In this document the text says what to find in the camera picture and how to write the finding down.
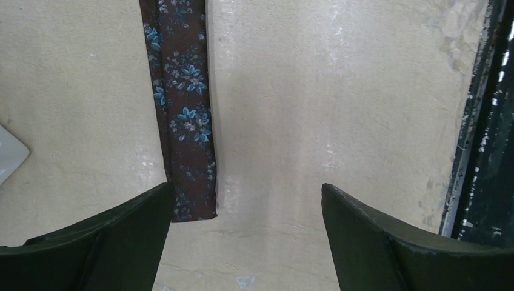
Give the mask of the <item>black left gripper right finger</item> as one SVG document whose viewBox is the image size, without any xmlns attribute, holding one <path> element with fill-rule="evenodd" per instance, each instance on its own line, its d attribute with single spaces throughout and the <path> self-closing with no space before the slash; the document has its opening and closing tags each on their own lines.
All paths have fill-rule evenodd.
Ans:
<svg viewBox="0 0 514 291">
<path fill-rule="evenodd" d="M 332 184 L 321 207 L 341 290 L 512 290 L 513 249 L 437 235 Z"/>
</svg>

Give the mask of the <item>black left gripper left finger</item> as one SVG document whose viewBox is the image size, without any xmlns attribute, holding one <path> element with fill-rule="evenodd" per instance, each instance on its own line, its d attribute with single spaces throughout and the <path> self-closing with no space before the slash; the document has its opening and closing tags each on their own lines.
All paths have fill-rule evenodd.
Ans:
<svg viewBox="0 0 514 291">
<path fill-rule="evenodd" d="M 174 206 L 166 182 L 21 246 L 3 246 L 1 289 L 151 290 Z"/>
</svg>

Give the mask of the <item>maroon blue floral tie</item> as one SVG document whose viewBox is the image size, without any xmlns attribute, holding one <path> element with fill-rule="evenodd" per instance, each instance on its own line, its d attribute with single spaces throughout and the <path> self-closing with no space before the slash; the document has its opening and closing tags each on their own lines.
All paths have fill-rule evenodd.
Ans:
<svg viewBox="0 0 514 291">
<path fill-rule="evenodd" d="M 209 96 L 205 1 L 139 3 L 174 222 L 213 219 L 216 157 Z"/>
</svg>

